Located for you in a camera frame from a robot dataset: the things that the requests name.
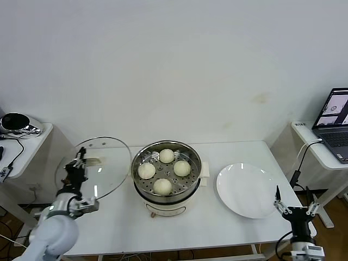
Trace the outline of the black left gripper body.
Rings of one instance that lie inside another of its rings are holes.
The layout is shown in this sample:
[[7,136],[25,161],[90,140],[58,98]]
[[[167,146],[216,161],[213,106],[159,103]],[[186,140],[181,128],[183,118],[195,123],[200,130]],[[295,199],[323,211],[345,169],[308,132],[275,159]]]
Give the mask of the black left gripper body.
[[82,169],[81,165],[75,165],[75,160],[66,164],[64,169],[67,173],[64,178],[64,186],[80,190],[82,183],[88,179],[85,174],[85,169]]

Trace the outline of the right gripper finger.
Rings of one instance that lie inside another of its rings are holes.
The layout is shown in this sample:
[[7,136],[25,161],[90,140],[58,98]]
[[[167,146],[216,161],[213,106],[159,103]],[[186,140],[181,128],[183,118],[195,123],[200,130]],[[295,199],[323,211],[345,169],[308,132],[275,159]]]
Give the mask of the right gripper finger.
[[309,187],[306,187],[306,198],[308,202],[306,214],[309,216],[315,216],[319,209],[319,204],[315,201],[314,195]]
[[290,214],[290,209],[281,200],[279,186],[276,187],[274,206],[282,216]]

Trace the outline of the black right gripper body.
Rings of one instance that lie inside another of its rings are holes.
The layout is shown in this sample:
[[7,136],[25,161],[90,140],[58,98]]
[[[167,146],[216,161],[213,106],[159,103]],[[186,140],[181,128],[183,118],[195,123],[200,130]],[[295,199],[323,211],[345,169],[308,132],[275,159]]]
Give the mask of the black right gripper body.
[[290,222],[293,236],[309,237],[311,235],[309,223],[314,219],[314,214],[308,213],[304,207],[288,207],[285,219]]

